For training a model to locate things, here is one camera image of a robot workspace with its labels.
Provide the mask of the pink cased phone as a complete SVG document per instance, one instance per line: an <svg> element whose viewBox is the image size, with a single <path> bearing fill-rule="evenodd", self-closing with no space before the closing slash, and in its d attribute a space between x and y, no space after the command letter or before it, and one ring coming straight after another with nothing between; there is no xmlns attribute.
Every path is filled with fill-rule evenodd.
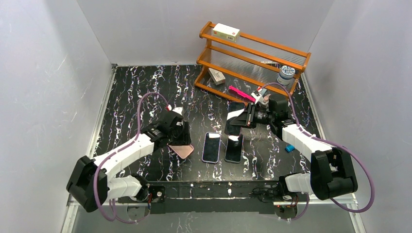
<svg viewBox="0 0 412 233"><path fill-rule="evenodd" d="M181 159L186 159L189 157L193 151L194 147L192 145L182 145L182 146L174 146L168 145L168 147L176 153L176 155Z"/></svg>

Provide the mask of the black smartphone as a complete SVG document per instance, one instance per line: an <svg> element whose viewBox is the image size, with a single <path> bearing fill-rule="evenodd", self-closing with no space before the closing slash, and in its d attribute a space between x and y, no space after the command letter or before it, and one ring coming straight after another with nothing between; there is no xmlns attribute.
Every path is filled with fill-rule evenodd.
<svg viewBox="0 0 412 233"><path fill-rule="evenodd" d="M242 157L243 135L230 135L227 139L225 151L225 161L228 163L239 164Z"/></svg>

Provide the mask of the lilac phone case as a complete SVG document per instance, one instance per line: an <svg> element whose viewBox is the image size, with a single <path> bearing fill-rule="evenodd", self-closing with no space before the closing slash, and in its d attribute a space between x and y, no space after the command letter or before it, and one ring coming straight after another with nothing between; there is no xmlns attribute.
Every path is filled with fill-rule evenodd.
<svg viewBox="0 0 412 233"><path fill-rule="evenodd" d="M219 160L220 133L207 132L205 134L202 161L204 163L216 164Z"/></svg>

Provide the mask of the purple-edged smartphone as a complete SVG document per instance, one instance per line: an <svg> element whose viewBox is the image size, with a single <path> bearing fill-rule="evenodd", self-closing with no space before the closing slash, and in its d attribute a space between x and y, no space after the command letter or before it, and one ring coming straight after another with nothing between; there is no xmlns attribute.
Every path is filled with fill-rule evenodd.
<svg viewBox="0 0 412 233"><path fill-rule="evenodd" d="M231 122L237 118L245 109L243 102L230 102L227 108L227 118L224 133L226 135L239 136L241 133L241 126L231 125Z"/></svg>

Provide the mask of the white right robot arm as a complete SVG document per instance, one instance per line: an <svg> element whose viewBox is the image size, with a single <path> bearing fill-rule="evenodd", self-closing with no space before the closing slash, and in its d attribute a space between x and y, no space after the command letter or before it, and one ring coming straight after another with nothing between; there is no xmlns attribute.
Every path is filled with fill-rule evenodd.
<svg viewBox="0 0 412 233"><path fill-rule="evenodd" d="M320 200L354 193L358 182L348 152L316 140L289 116L287 100L270 100L267 107L254 103L239 110L228 110L227 125L253 129L268 125L272 133L293 146L310 161L310 173L294 173L279 177L276 194L303 193Z"/></svg>

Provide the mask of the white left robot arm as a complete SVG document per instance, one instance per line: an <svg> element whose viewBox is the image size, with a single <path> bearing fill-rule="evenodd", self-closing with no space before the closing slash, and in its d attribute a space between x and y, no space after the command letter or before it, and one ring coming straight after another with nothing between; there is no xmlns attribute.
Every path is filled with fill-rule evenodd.
<svg viewBox="0 0 412 233"><path fill-rule="evenodd" d="M88 213L96 211L107 200L137 197L141 189L147 187L144 178L138 175L117 178L116 175L158 149L190 143L189 123L184 120L183 108L175 107L111 151L94 158L78 159L66 190Z"/></svg>

